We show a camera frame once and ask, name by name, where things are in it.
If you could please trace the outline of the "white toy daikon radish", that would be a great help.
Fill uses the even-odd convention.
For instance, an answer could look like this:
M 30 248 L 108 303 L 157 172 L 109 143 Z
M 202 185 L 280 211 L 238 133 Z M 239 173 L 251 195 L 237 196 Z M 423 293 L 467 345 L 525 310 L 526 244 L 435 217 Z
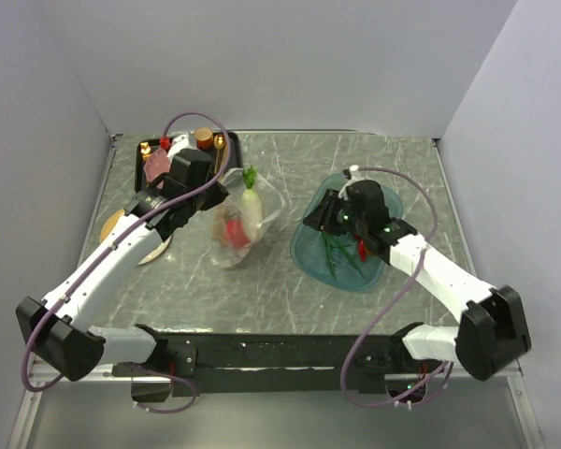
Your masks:
M 263 201 L 255 191 L 257 179 L 258 175 L 254 167 L 249 166 L 242 170 L 244 191 L 240 199 L 241 221 L 251 242 L 260 238 L 261 222 L 263 220 Z

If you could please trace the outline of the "clear polka dot zip bag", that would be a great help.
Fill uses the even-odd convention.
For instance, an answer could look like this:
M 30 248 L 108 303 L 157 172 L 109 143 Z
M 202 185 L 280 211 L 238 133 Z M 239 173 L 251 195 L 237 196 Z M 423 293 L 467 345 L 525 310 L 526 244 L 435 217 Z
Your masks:
M 210 258 L 214 266 L 231 268 L 262 240 L 285 200 L 252 166 L 231 168 L 221 185 L 228 196 L 214 209 Z

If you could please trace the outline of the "red toy apple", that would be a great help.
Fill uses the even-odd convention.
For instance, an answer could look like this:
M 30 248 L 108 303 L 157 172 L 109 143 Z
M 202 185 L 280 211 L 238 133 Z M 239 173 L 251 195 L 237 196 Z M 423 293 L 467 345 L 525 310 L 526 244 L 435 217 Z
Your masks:
M 230 219 L 225 223 L 224 235 L 225 240 L 234 249 L 243 248 L 251 242 L 240 218 Z

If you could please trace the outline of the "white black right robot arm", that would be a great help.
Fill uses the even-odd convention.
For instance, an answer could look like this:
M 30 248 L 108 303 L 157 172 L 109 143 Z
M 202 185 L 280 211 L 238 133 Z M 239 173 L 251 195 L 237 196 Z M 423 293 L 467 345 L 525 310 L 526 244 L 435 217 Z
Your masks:
M 496 288 L 433 248 L 412 225 L 390 213 L 372 180 L 328 189 L 303 224 L 332 236 L 358 238 L 365 251 L 411 276 L 453 316 L 455 326 L 419 324 L 402 331 L 392 365 L 412 372 L 423 360 L 459 363 L 485 381 L 532 348 L 520 295 Z

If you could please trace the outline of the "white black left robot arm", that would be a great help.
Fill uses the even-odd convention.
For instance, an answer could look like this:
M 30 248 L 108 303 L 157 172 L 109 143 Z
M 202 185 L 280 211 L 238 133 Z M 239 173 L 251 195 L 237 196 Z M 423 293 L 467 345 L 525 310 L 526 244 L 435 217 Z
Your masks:
M 63 283 L 40 300 L 26 297 L 16 317 L 26 342 L 66 379 L 75 382 L 102 364 L 134 363 L 153 376 L 166 365 L 164 342 L 142 326 L 99 328 L 94 321 L 137 264 L 198 211 L 225 200 L 214 162 L 183 149 L 170 169 L 137 192 L 111 234 Z

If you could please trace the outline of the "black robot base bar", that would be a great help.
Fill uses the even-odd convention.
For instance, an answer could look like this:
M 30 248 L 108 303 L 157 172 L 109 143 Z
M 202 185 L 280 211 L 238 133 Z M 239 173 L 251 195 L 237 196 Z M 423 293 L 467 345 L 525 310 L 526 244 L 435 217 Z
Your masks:
M 339 391 L 381 394 L 386 373 L 420 373 L 424 380 L 440 366 L 438 360 L 411 359 L 400 335 L 230 334 L 158 332 L 152 354 L 144 361 L 116 361 L 115 368 L 133 368 L 147 377 L 131 378 L 134 401 L 152 405 L 168 398 L 187 398 L 189 404 L 207 394 Z M 338 374 L 228 373 L 224 368 L 338 369 Z

